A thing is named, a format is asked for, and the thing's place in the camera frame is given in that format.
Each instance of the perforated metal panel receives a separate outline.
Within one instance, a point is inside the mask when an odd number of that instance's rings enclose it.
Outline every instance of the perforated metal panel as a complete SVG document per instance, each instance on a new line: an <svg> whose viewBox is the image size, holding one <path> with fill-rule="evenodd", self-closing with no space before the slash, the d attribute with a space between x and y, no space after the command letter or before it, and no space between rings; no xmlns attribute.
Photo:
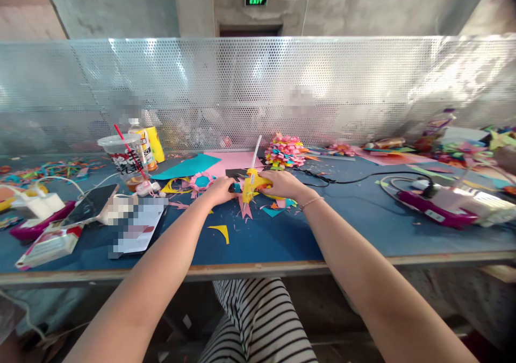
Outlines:
<svg viewBox="0 0 516 363"><path fill-rule="evenodd" d="M141 117L165 150L252 148L259 134L417 134L516 121L516 37L106 39L0 45L0 153L95 152Z"/></svg>

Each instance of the striped pants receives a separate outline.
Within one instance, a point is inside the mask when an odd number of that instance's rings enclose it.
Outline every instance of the striped pants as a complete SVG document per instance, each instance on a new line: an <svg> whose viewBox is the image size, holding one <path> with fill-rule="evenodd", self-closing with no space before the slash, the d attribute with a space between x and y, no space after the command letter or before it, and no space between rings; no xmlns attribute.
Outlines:
<svg viewBox="0 0 516 363"><path fill-rule="evenodd" d="M281 279L214 281L213 286L226 313L199 362L317 362Z"/></svg>

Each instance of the blue table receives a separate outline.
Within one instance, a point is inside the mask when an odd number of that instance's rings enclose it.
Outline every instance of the blue table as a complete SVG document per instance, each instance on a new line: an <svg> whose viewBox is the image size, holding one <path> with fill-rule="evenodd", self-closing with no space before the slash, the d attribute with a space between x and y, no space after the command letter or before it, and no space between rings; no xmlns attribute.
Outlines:
<svg viewBox="0 0 516 363"><path fill-rule="evenodd" d="M2 165L28 168L57 159L62 157L31 157L18 162L2 160ZM93 171L87 181L80 183L84 190L113 173L112 165L105 162L106 167ZM440 163L420 165L423 168L431 166L451 168ZM341 181L357 179L374 172L410 170L405 165L381 167L361 158L356 158L356 161L323 158L321 162L308 161L304 169L314 173L325 172L328 173L327 177ZM457 175L462 172L460 169L452 169ZM295 175L307 183L318 181L300 172L295 172ZM501 226L470 226L459 231L440 226L386 195L375 184L383 176L372 176L360 183L335 184L317 190L394 265L503 264L516 257L516 234L510 229ZM477 174L470 174L468 179L492 187L489 179ZM104 184L118 180L116 176ZM64 200L74 200L78 196L75 187L64 181L48 183L47 188L58 192ZM120 187L120 191L129 193L124 185ZM190 194L178 195L172 201L189 204ZM213 209L213 214L208 215L205 228L200 234L187 280L328 273L303 214L295 214L297 208L270 218L259 207L271 204L272 200L259 195L255 202L250 204L253 219L249 219L247 223L240 214L237 216L240 209L236 201ZM181 212L182 210L168 207L163 227L168 227ZM1 218L14 214L4 213ZM218 231L207 228L214 225L227 225L229 245L226 245L224 237ZM57 287L119 282L139 257L108 259L109 241L107 227L101 227L97 223L87 225L71 255L28 272L19 272L14 264L26 248L7 231L2 231L0 287Z"/></svg>

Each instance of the red straw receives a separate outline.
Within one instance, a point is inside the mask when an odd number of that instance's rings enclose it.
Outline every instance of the red straw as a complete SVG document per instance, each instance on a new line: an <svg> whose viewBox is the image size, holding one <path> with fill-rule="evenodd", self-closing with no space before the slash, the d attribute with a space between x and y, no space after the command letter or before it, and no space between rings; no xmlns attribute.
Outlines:
<svg viewBox="0 0 516 363"><path fill-rule="evenodd" d="M120 138L122 139L122 141L125 141L125 138L124 136L122 135L122 132L120 132L120 129L118 128L118 125L117 124L113 124L114 128L117 130L118 134L120 135ZM144 173L144 170L143 168L141 168L139 165L138 165L138 161L136 160L136 158L134 157L134 153L133 153L133 150L129 147L129 144L128 143L125 143L125 147L127 148L127 151L131 154L131 156L133 157L133 160L134 160L134 163L138 166L138 170L140 171L141 175L144 177L145 180L147 180L147 176L145 176L145 173Z"/></svg>

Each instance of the box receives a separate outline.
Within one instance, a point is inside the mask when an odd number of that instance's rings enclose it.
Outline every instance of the box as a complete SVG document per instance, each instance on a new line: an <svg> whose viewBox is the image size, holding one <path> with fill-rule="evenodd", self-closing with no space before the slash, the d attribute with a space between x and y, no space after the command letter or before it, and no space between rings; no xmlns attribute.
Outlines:
<svg viewBox="0 0 516 363"><path fill-rule="evenodd" d="M60 222L53 222L16 262L20 270L33 267L69 255L81 236L83 226L74 226L66 230L60 229Z"/></svg>

